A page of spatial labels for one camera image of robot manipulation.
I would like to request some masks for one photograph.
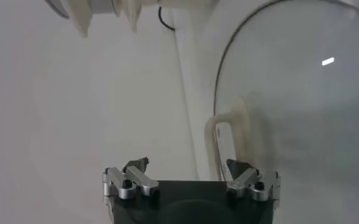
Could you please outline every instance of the white surface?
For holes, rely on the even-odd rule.
[[[0,224],[108,223],[101,172],[128,159],[196,179],[174,36],[156,7],[139,25],[94,16],[83,39],[44,1],[0,0]]]
[[[255,15],[226,55],[216,112],[238,96],[256,167],[282,176],[275,222],[359,223],[359,13],[301,0]],[[232,135],[219,133],[226,161]]]

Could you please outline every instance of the black cable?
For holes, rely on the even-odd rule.
[[[160,22],[163,24],[163,26],[165,26],[167,29],[171,30],[171,31],[174,31],[175,32],[175,28],[167,25],[167,23],[165,23],[162,19],[162,8],[159,7],[159,11],[158,11],[158,16],[159,16],[159,20]]]

